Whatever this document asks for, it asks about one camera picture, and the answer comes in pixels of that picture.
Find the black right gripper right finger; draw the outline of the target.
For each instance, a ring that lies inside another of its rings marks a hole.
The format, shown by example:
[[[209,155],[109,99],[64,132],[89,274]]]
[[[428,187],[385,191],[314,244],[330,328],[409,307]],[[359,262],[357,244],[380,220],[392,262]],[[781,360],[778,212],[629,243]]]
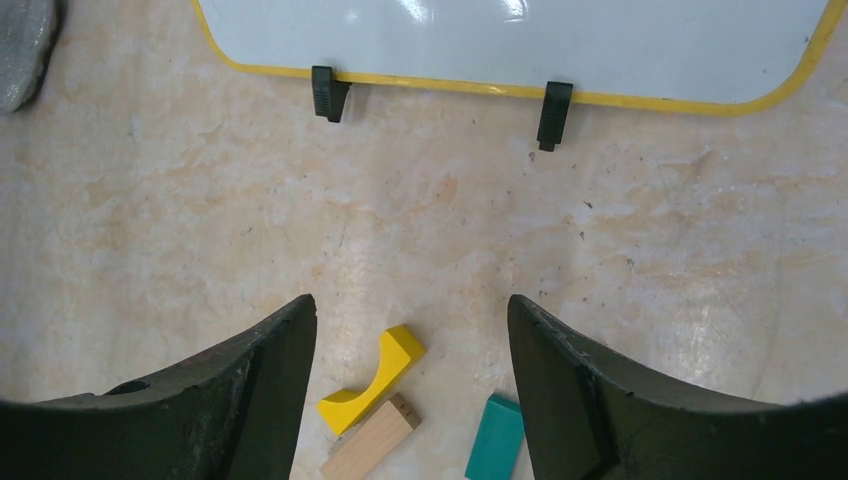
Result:
[[[847,397],[793,405],[709,390],[508,302],[513,372],[538,479],[843,479]]]

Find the grey round eraser sponge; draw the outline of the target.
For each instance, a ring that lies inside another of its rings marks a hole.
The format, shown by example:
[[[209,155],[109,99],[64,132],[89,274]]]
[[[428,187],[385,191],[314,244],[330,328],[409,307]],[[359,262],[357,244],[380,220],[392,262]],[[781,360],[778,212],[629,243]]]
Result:
[[[1,114],[39,95],[66,13],[66,1],[1,1]]]

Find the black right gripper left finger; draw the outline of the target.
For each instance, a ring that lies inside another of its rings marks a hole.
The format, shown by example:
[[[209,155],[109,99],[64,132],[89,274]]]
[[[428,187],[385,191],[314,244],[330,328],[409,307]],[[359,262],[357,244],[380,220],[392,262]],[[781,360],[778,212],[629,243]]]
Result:
[[[1,405],[5,479],[286,479],[317,333],[302,295],[152,374],[91,393]]]

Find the yellow framed whiteboard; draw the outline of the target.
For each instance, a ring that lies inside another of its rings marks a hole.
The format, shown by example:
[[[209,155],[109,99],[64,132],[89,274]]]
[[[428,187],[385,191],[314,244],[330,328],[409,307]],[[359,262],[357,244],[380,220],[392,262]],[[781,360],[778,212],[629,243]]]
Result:
[[[770,108],[816,68],[843,1],[198,1],[230,67],[710,116]]]

